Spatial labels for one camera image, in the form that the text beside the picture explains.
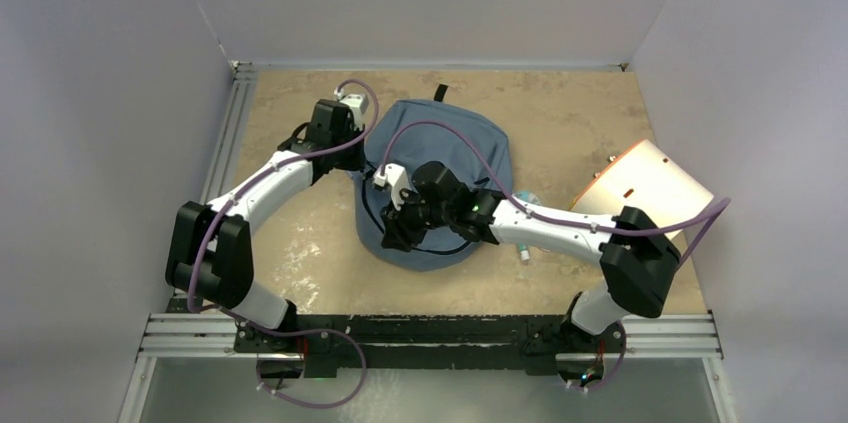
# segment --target beige table surface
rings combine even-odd
[[[509,135],[514,188],[535,192],[545,206],[568,208],[607,156],[653,137],[631,73],[268,71],[259,78],[236,181],[263,165],[309,120],[314,103],[332,98],[349,77],[373,86],[381,114],[398,99],[432,98],[439,83],[449,85],[446,102],[485,115]],[[513,245],[485,245],[460,264],[426,273],[395,267],[360,244],[353,202],[344,172],[294,197],[253,240],[256,277],[303,313],[342,314],[561,314],[575,293],[601,279],[589,264],[538,249],[522,265]],[[688,262],[665,313],[703,312]]]

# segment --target metal frame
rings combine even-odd
[[[234,80],[216,152],[210,164],[201,201],[219,196],[232,186],[236,161],[253,105],[259,72],[281,69],[275,65],[233,62]],[[627,358],[701,359],[721,423],[736,423],[722,350],[712,314],[663,315],[659,319],[636,316],[622,320],[627,332]],[[256,358],[235,353],[236,326],[223,314],[151,314],[142,337],[135,368],[121,410],[120,423],[140,421],[151,378],[160,358]],[[294,353],[262,354],[263,359],[293,360]],[[585,354],[558,354],[558,361],[594,358]]]

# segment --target black strap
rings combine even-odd
[[[433,97],[434,100],[438,102],[445,101],[445,93],[448,92],[448,85],[444,85],[439,83],[439,87],[436,88],[436,95]]]
[[[362,206],[365,208],[365,212],[368,213],[368,217],[371,218],[371,221],[374,222],[374,226],[376,226],[377,229],[380,230],[380,233],[386,234],[386,230],[383,229],[383,225],[381,225],[380,222],[377,220],[377,217],[374,216],[374,212],[371,211],[371,205],[368,204],[368,197],[367,197],[367,194],[365,192],[365,187],[366,187],[365,182],[370,180],[374,176],[374,172],[377,171],[377,169],[374,168],[374,165],[372,165],[371,163],[368,163],[368,166],[371,167],[371,171],[362,175],[362,187],[360,188],[360,191],[362,193],[360,195],[362,197]],[[421,253],[429,253],[431,255],[450,256],[450,255],[455,255],[455,254],[459,253],[460,251],[468,248],[468,245],[470,245],[470,244],[471,244],[470,241],[466,241],[465,243],[457,246],[456,248],[454,248],[452,250],[423,250],[421,248],[412,248],[412,251],[418,251],[418,252],[421,252]]]

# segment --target backpack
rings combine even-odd
[[[420,120],[437,120],[450,125],[468,137],[481,154],[487,155],[487,163],[512,191],[512,161],[506,133],[477,113],[443,103],[441,97],[446,89],[440,85],[434,100],[397,101],[365,143],[370,171],[351,175],[356,198],[356,232],[362,245],[383,261],[415,271],[455,265],[468,258],[481,243],[467,242],[450,228],[438,228],[430,230],[418,248],[410,253],[380,246],[384,232],[380,211],[389,203],[390,196],[389,192],[374,187],[372,177],[398,129]],[[465,143],[438,126],[419,125],[406,130],[392,148],[388,163],[402,165],[411,178],[415,170],[428,161],[443,163],[470,188],[495,188],[485,168]]]

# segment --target black tab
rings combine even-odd
[[[448,92],[448,85],[444,85],[439,83],[439,87],[436,88],[436,95],[433,97],[434,100],[438,102],[445,101],[445,93]]]

